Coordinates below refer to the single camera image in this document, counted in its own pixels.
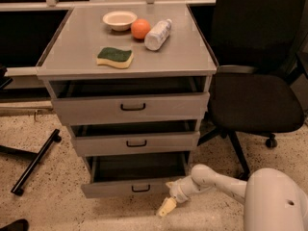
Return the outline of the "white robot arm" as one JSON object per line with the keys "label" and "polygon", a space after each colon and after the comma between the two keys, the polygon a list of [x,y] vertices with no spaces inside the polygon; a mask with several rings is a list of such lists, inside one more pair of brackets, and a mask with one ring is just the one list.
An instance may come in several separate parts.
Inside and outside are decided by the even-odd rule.
{"label": "white robot arm", "polygon": [[244,205],[244,231],[308,231],[308,195],[277,169],[258,169],[243,181],[199,164],[167,186],[169,197],[157,212],[160,217],[194,194],[217,189]]}

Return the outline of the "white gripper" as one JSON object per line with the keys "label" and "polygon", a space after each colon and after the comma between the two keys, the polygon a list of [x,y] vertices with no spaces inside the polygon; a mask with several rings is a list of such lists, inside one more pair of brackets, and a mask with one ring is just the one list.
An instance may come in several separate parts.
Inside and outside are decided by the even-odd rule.
{"label": "white gripper", "polygon": [[157,216],[161,218],[173,211],[177,203],[188,201],[196,192],[196,184],[190,176],[178,179],[174,182],[166,182],[166,186],[169,188],[171,197],[166,197],[157,211]]}

